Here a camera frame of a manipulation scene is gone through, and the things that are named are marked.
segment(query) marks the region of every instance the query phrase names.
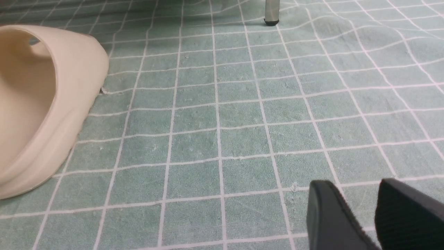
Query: shoe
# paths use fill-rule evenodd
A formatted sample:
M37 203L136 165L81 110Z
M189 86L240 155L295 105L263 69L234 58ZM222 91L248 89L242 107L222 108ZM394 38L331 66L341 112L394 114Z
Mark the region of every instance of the shoe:
M32 190L57 171L107 71L107 54L91 36L0 27L0 199Z
M310 250L380 250L330 181L310 183L307 230Z
M382 179L375 225L384 250L444 249L444 204L398 180Z

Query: slipper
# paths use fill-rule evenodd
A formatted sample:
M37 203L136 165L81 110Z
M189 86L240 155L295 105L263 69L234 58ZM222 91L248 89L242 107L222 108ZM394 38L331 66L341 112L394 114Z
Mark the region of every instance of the slipper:
M30 45L30 41L39 42ZM108 71L91 36L0 27L0 199L49 179L74 145Z
M383 249L444 249L444 204L396 179L379 185L375 225Z
M311 181L307 210L310 250L380 250L330 181Z

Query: rubber foot cap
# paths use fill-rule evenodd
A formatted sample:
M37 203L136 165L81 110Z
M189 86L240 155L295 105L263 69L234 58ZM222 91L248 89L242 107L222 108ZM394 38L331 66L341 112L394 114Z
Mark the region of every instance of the rubber foot cap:
M265 25L267 25L267 26L275 26L275 25L278 24L279 19L278 19L277 21L266 21L266 20L264 19L264 21L265 21Z

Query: checkered mat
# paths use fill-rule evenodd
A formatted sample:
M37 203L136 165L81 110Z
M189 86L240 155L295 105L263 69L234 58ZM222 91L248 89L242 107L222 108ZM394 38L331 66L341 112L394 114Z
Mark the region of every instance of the checkered mat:
M1 23L110 57L56 175L0 201L0 249L307 250L312 179L367 233L378 182L444 201L444 0L15 0Z

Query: wrinkled mat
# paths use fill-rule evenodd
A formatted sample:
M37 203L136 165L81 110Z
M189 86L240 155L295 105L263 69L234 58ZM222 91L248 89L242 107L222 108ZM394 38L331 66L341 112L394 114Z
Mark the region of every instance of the wrinkled mat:
M0 249L307 250L313 179L373 239L381 178L444 201L443 0L281 0L276 27L260 0L1 6L110 69L66 163L0 201Z

